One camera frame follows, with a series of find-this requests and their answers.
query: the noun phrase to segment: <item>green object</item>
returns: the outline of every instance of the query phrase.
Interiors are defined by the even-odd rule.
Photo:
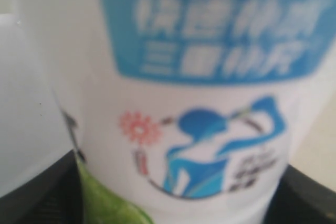
[[[139,207],[100,184],[77,159],[87,224],[154,224]]]

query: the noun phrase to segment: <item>blue graphic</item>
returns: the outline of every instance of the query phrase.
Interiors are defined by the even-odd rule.
[[[261,133],[257,137],[230,140],[217,151],[211,163],[198,163],[180,157],[182,151],[190,149],[200,142],[211,141],[218,133],[229,131],[230,129],[227,126],[231,120],[258,111],[265,112],[271,118],[273,124],[271,132]],[[262,98],[249,108],[234,112],[229,116],[219,115],[210,110],[191,110],[180,117],[178,126],[182,132],[191,137],[192,141],[187,145],[175,146],[167,152],[166,162],[168,169],[163,189],[167,193],[173,194],[179,182],[181,171],[184,170],[190,178],[180,195],[185,198],[202,198],[220,193],[225,178],[225,167],[229,162],[226,154],[265,144],[281,134],[286,128],[272,97]]]
[[[190,85],[314,72],[336,32],[336,0],[101,0],[121,75]]]

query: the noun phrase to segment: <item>white cylindrical container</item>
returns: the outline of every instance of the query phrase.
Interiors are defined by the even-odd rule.
[[[261,223],[336,0],[15,0],[73,129],[87,220]]]

